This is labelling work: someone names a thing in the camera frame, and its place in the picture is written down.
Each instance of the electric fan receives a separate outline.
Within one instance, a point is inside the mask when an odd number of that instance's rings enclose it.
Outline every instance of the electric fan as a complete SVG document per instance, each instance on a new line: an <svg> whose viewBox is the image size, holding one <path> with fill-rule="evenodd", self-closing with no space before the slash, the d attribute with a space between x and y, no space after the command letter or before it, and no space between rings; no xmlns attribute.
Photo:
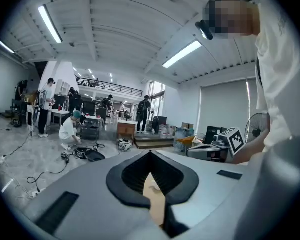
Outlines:
<svg viewBox="0 0 300 240"><path fill-rule="evenodd" d="M255 140L267 128L267 117L262 113L253 115L245 127L245 140L249 143Z"/></svg>

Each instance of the wooden cabinet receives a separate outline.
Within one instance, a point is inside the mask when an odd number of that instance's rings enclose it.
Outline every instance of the wooden cabinet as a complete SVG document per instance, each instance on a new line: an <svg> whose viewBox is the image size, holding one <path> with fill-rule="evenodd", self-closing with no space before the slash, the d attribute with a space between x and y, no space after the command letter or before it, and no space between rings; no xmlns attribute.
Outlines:
<svg viewBox="0 0 300 240"><path fill-rule="evenodd" d="M134 122L118 122L116 129L117 138L131 137L132 144L134 143L136 124Z"/></svg>

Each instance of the person crouching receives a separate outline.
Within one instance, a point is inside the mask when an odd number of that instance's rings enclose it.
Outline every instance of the person crouching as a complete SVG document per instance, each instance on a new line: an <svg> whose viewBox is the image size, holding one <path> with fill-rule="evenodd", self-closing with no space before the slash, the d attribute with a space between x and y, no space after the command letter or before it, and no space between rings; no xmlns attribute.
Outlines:
<svg viewBox="0 0 300 240"><path fill-rule="evenodd" d="M61 146L67 151L71 149L69 146L81 144L81 139L76 136L77 129L74 129L74 123L79 121L80 117L81 113L76 110L73 112L73 115L65 120L61 125L59 138L61 141Z"/></svg>

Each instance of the white shoe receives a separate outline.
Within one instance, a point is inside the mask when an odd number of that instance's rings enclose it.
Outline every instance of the white shoe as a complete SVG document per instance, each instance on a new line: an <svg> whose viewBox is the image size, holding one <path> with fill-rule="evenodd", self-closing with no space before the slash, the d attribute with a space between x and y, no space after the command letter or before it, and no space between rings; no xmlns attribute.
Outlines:
<svg viewBox="0 0 300 240"><path fill-rule="evenodd" d="M61 143L61 146L66 150L69 151L71 149L71 147L69 147L69 145Z"/></svg>

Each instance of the floor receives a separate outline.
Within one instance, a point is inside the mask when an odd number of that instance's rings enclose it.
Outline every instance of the floor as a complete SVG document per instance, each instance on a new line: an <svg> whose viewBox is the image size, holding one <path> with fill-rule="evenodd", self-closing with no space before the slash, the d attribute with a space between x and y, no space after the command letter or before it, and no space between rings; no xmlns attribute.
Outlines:
<svg viewBox="0 0 300 240"><path fill-rule="evenodd" d="M112 120L100 131L98 143L104 144L105 148L100 148L98 151L105 158L110 158L119 155L119 150L116 143L117 120ZM29 135L29 130L26 125L20 128L15 128L10 125L10 119L0 117L0 158L3 155L11 154L15 149L21 146ZM27 183L28 177L37 178L42 172L60 172L65 167L65 162L61 159L61 153L64 152L59 142L59 129L51 129L48 138L39 138L38 129L35 129L34 135L29 136L24 145L19 148L11 156L6 156L4 162L0 164L0 191L3 191L3 197L6 200L20 209L21 211L31 201L33 192L37 191L36 184ZM82 140L82 147L93 145L93 140ZM175 151L173 147L160 148L172 153L183 155L183 153ZM135 145L128 151L135 154L142 152ZM37 181L40 190L45 189L53 182L60 179L69 171L89 163L87 160L75 159L70 157L70 162L65 170L60 174L44 173Z"/></svg>

